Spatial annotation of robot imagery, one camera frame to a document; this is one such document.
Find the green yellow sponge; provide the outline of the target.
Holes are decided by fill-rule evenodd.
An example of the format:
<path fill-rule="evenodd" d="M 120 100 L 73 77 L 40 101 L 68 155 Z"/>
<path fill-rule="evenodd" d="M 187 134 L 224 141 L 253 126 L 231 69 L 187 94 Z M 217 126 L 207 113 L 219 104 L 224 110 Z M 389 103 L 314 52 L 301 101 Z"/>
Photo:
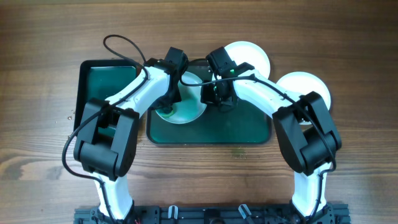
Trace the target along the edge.
<path fill-rule="evenodd" d="M 174 115 L 175 111 L 172 106 L 166 106 L 163 108 L 156 109 L 156 113 L 161 117 L 168 118 Z"/>

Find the pale blue plate bottom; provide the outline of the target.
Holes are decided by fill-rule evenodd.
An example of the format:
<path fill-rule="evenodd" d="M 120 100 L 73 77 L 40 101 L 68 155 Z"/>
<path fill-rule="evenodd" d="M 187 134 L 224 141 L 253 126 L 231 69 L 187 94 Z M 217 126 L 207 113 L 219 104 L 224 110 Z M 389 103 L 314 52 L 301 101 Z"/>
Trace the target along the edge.
<path fill-rule="evenodd" d="M 187 124 L 199 118 L 206 110 L 207 105 L 200 101 L 200 86 L 186 86 L 179 82 L 178 89 L 182 100 L 172 105 L 175 111 L 174 115 L 168 118 L 160 117 L 172 124 Z"/>

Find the white plate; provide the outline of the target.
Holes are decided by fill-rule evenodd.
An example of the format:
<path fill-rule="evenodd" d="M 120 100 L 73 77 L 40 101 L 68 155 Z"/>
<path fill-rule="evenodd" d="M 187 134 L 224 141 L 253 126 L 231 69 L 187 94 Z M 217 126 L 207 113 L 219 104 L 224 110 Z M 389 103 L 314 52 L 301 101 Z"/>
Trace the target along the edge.
<path fill-rule="evenodd" d="M 271 63 L 267 54 L 260 46 L 252 42 L 237 41 L 228 44 L 224 49 L 236 65 L 247 62 L 258 70 L 264 78 L 269 78 Z"/>
<path fill-rule="evenodd" d="M 308 93 L 314 91 L 323 98 L 327 110 L 330 111 L 331 109 L 331 94 L 328 87 L 321 79 L 311 73 L 288 73 L 280 78 L 276 85 L 284 90 L 298 93 L 299 95 L 307 95 Z"/>

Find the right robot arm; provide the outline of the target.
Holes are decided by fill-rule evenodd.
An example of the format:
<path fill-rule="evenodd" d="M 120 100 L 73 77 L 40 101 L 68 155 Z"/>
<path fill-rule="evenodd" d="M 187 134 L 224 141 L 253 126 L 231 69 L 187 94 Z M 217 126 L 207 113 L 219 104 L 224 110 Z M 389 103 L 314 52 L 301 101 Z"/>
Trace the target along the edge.
<path fill-rule="evenodd" d="M 247 62 L 236 63 L 220 47 L 206 57 L 214 79 L 206 82 L 216 100 L 229 95 L 270 116 L 285 162 L 295 173 L 292 204 L 307 222 L 326 206 L 324 179 L 336 169 L 341 137 L 324 99 L 315 91 L 301 95 L 277 85 Z"/>

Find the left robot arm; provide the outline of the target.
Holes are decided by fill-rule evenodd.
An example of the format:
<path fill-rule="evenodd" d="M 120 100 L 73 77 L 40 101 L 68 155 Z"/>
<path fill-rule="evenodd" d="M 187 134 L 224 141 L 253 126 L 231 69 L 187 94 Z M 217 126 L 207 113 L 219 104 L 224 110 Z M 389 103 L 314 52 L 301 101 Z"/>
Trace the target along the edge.
<path fill-rule="evenodd" d="M 126 174 L 136 155 L 139 120 L 149 109 L 182 100 L 178 81 L 187 68 L 186 54 L 171 47 L 164 59 L 146 61 L 139 76 L 119 93 L 85 104 L 80 125 L 72 132 L 73 156 L 85 171 L 82 177 L 96 182 L 100 205 L 95 220 L 134 222 Z"/>

